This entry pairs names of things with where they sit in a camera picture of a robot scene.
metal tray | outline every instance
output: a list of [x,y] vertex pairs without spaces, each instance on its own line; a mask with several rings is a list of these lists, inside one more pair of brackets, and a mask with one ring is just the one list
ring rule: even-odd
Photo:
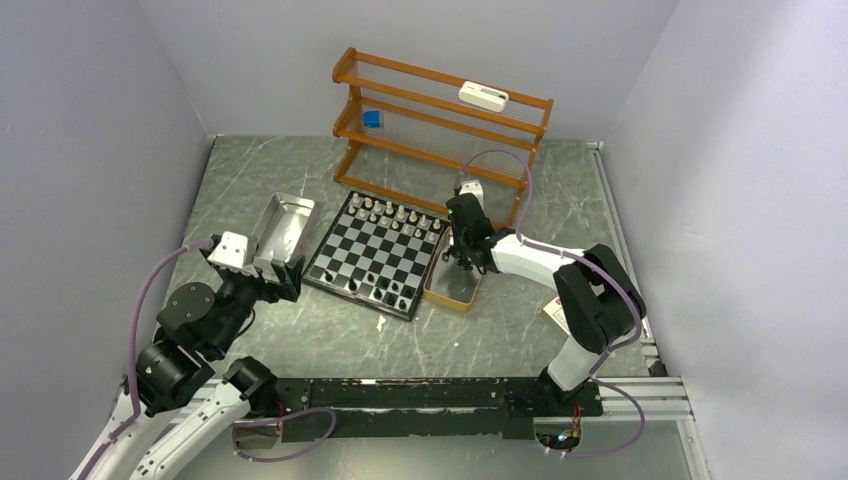
[[451,244],[452,232],[448,230],[442,236],[436,249],[437,257],[433,261],[430,274],[424,283],[424,299],[460,312],[467,312],[477,294],[483,276],[477,270],[463,270],[454,259],[442,261],[442,254]]
[[273,272],[272,260],[287,263],[303,255],[315,210],[312,200],[285,193],[272,195],[253,229],[252,236],[257,240],[253,264],[267,274]]

wooden shelf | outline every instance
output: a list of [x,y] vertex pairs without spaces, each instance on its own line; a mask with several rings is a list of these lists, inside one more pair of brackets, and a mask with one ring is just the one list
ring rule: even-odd
[[[459,170],[476,152],[460,153],[462,148],[449,151],[441,145],[468,144],[473,147],[485,144],[488,148],[481,150],[512,151],[519,158],[523,156],[528,166],[532,166],[553,107],[553,100],[544,100],[492,86],[507,92],[509,103],[501,113],[483,110],[459,100],[458,88],[466,81],[461,77],[357,52],[353,48],[348,48],[336,63],[333,69],[333,81],[349,85],[347,104],[333,126],[333,135],[349,140],[347,151],[336,169],[335,180],[443,213],[446,211],[444,205],[348,177],[346,173],[360,147],[371,145]],[[391,98],[397,98],[406,106],[391,103],[388,101]],[[430,113],[410,108],[410,105],[419,105],[422,110]],[[365,107],[381,111],[384,125],[390,126],[364,127],[362,114]],[[438,114],[439,111],[462,116],[453,115],[454,119],[443,118],[434,114],[434,112]],[[469,123],[457,121],[465,117],[468,117]],[[422,135],[421,132],[426,132],[438,141],[423,142],[426,144],[423,145],[418,141]],[[517,189],[515,203],[509,217],[511,222],[527,184],[523,168],[516,165],[514,161],[507,166],[496,160],[481,158],[466,171]]]

blue cube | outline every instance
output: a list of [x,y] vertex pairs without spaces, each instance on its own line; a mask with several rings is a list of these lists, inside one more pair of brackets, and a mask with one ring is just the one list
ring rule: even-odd
[[383,125],[379,110],[369,110],[362,114],[362,124],[368,128],[379,128]]

white wall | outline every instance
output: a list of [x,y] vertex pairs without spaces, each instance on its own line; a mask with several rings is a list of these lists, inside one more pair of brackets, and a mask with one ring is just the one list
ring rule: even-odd
[[142,0],[209,131],[329,135],[347,47],[555,99],[550,138],[609,130],[678,0]]
[[606,139],[716,479],[848,475],[848,5],[683,0]]
[[208,147],[135,0],[0,1],[0,477],[68,478],[105,425]]

orange wooden rack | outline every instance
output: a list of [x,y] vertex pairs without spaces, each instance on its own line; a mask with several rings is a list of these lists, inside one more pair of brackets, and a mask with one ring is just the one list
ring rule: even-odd
[[[397,78],[398,75],[396,72],[400,72],[408,76],[425,79],[426,81],[423,82],[423,85],[430,88],[426,89],[426,93],[420,93],[413,91],[408,85],[398,86],[397,82],[395,82],[395,85],[392,85],[390,81],[375,80],[373,78],[374,75],[371,75],[372,78],[367,78],[369,75],[361,71],[364,69],[358,68],[361,64],[367,64],[370,72],[374,72],[375,68],[377,70],[388,69],[393,71],[387,73],[392,73],[394,76],[376,75],[379,78]],[[509,94],[508,107],[501,113],[483,110],[463,103],[458,99],[456,93],[466,79],[358,52],[354,48],[348,48],[336,63],[335,68],[333,68],[333,81],[335,83],[346,83],[350,89],[347,104],[333,125],[333,135],[348,139],[347,150],[336,168],[334,175],[335,181],[442,214],[447,213],[447,209],[442,204],[413,197],[406,193],[391,190],[347,175],[348,169],[363,144],[383,148],[455,170],[459,170],[467,160],[467,158],[451,158],[448,155],[438,152],[426,151],[422,148],[404,144],[402,140],[396,141],[374,135],[372,133],[373,130],[363,126],[363,106],[390,112],[391,114],[425,122],[426,124],[436,125],[466,136],[485,139],[490,145],[494,144],[495,146],[503,146],[505,148],[512,147],[518,151],[525,151],[529,166],[533,165],[533,160],[539,148],[539,142],[545,134],[551,109],[553,108],[553,100],[544,100],[492,86],[492,88],[505,91]],[[442,95],[434,95],[433,91],[441,92]],[[514,103],[520,105],[516,105],[515,108],[510,109],[510,105]],[[515,202],[508,220],[511,223],[518,209],[521,195],[527,185],[527,178],[523,169],[520,169],[518,172],[514,169],[505,171],[504,169],[487,167],[484,165],[484,162],[480,162],[479,165],[476,163],[471,165],[466,171],[469,174],[516,189]]]

